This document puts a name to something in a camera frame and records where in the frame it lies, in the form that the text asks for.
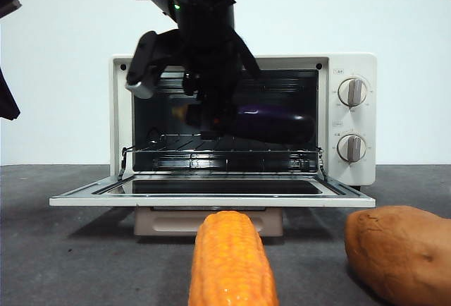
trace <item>white wall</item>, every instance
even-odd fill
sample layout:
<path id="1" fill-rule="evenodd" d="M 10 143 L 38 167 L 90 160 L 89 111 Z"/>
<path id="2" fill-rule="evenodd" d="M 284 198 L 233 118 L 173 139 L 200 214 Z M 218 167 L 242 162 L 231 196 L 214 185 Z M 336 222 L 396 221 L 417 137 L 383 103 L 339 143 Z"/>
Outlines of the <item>white wall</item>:
<path id="1" fill-rule="evenodd" d="M 174 24 L 148 1 L 21 0 L 2 66 L 22 115 L 2 122 L 2 164 L 109 161 L 108 60 Z M 451 164 L 451 0 L 237 0 L 255 54 L 378 56 L 379 164 Z"/>

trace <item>toaster oven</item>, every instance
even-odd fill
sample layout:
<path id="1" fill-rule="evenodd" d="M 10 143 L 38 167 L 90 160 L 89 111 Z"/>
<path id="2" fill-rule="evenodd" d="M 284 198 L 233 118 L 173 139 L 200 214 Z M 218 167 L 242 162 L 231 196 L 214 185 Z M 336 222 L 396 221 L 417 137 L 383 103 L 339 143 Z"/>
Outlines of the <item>toaster oven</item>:
<path id="1" fill-rule="evenodd" d="M 372 54 L 261 56 L 234 101 L 289 106 L 316 121 L 303 145 L 223 136 L 203 140 L 174 118 L 195 102 L 168 67 L 151 99 L 125 88 L 130 56 L 111 60 L 111 175 L 50 198 L 53 206 L 134 207 L 137 235 L 192 235 L 222 209 L 281 235 L 283 207 L 374 207 L 358 188 L 376 177 L 376 58 Z"/>

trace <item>oven door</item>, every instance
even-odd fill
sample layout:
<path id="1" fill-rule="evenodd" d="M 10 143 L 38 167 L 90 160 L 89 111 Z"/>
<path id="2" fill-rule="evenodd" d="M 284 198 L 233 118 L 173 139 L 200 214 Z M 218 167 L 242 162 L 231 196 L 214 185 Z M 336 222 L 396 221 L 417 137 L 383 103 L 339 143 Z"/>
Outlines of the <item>oven door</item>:
<path id="1" fill-rule="evenodd" d="M 375 199 L 317 175 L 153 173 L 108 177 L 50 198 L 53 206 L 375 207 Z"/>

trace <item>corn cob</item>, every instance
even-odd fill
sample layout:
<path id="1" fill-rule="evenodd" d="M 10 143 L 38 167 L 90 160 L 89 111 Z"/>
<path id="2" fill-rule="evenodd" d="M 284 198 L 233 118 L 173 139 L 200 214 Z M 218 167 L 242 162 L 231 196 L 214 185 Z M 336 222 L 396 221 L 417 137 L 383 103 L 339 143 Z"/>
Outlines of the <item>corn cob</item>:
<path id="1" fill-rule="evenodd" d="M 278 306 L 273 272 L 245 214 L 209 215 L 197 231 L 189 306 Z"/>

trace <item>gray table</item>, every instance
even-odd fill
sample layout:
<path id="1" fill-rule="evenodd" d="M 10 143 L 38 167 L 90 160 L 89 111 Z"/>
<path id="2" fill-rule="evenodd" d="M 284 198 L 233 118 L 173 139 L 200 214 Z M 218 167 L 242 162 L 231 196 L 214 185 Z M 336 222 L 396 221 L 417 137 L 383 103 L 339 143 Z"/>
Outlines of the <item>gray table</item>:
<path id="1" fill-rule="evenodd" d="M 451 166 L 379 166 L 362 191 L 378 205 L 451 217 Z M 136 238 L 132 210 L 50 207 L 48 198 L 108 176 L 107 166 L 1 168 L 3 306 L 186 305 L 194 238 Z M 353 209 L 286 209 L 267 240 L 281 306 L 384 305 L 347 268 Z"/>

